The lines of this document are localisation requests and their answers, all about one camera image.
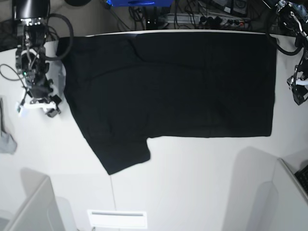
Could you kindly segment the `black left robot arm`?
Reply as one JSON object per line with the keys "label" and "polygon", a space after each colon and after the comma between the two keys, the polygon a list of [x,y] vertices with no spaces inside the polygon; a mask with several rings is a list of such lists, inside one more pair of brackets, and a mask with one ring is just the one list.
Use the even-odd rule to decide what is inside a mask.
{"label": "black left robot arm", "polygon": [[[299,63],[295,66],[294,74],[287,79],[294,102],[301,105],[308,100],[308,10],[303,4],[288,0],[265,0],[263,2],[270,8],[265,21],[265,34],[269,42],[287,56],[295,56],[303,51]],[[283,49],[270,35],[269,29],[276,18],[287,29],[295,33],[296,49],[294,51]]]}

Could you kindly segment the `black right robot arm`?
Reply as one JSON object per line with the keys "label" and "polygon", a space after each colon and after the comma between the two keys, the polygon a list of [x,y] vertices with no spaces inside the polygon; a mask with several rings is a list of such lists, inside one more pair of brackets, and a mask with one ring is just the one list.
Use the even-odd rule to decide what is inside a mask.
{"label": "black right robot arm", "polygon": [[12,2],[17,36],[15,68],[24,88],[24,95],[17,105],[18,113],[40,109],[48,117],[54,117],[61,112],[59,104],[62,100],[53,93],[53,80],[46,76],[50,65],[43,58],[50,8],[48,0]]}

